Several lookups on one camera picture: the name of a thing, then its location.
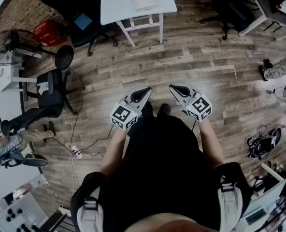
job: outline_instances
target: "red crate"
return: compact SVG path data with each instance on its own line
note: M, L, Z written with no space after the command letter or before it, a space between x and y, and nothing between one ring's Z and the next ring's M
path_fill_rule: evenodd
M67 41L67 36L62 35L60 40L56 39L56 32L59 24L52 20L46 20L36 26L33 33L37 36L34 41L44 43L48 46L54 46Z

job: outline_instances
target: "black shirt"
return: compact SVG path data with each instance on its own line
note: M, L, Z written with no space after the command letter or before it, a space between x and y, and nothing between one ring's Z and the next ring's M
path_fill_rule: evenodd
M71 214L76 218L84 198L100 186L104 232L123 232L160 213L180 214L219 230L217 190L223 175L239 182L245 211L250 192L240 165L228 163L212 170L194 133L180 119L152 117L130 138L125 157L111 176L91 173L85 177L71 200Z

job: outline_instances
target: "black office chair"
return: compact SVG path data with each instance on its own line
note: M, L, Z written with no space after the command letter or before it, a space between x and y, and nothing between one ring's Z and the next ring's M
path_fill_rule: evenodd
M228 38L228 25L231 23L237 31L247 28L254 20L254 14L244 4L243 0L211 0L212 8L218 15L200 20L201 24L206 21L222 21L224 23L225 35L223 40Z
M100 35L111 39L113 46L118 41L109 37L105 32L110 30L110 25L100 24L100 0L41 0L43 3L57 10L68 22L66 30L62 33L70 35L72 45L80 47L88 44L87 55L91 56L91 47L94 40Z
M24 101L28 101L28 96L38 99L39 108L31 108L22 115L8 121L4 120L1 123L1 132L8 136L11 130L18 131L21 128L25 128L31 123L39 120L42 117L57 118L60 116L64 104L69 108L72 114L75 116L77 113L72 109L67 95L79 90L84 91L83 88L66 90L67 76L70 72L66 72L62 79L62 72L59 69L54 69L45 74L40 75L37 78L37 94L27 91L27 84L23 84L23 98ZM38 84L48 84L48 90L42 94L39 93L40 86Z

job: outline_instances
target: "brick wall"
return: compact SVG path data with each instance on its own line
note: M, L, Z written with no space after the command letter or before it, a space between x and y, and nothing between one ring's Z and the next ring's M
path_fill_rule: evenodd
M26 29L33 31L36 25L47 19L64 23L53 8L41 0L5 0L0 7L0 31Z

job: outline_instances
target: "person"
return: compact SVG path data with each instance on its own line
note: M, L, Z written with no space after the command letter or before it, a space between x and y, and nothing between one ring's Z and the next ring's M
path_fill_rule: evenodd
M49 127L43 125L42 130L32 129L32 130L23 130L18 134L6 137L2 134L0 128L0 156L8 153L12 149L19 149L23 151L28 144L33 140L45 140L46 138L51 138L56 135L54 124L49 121Z
M259 66L259 73L264 81L269 79L277 79L286 75L286 58L283 58L278 63L272 65L271 61L265 59L264 66Z
M199 123L201 152L193 131L170 116L169 105L163 104L157 117L152 111L148 102L143 117L129 130L124 158L127 132L117 129L99 172L84 178L71 199L76 227L78 210L97 187L104 232L219 231L217 190L222 177L240 188L242 213L246 210L249 185L238 163L225 163L210 121Z

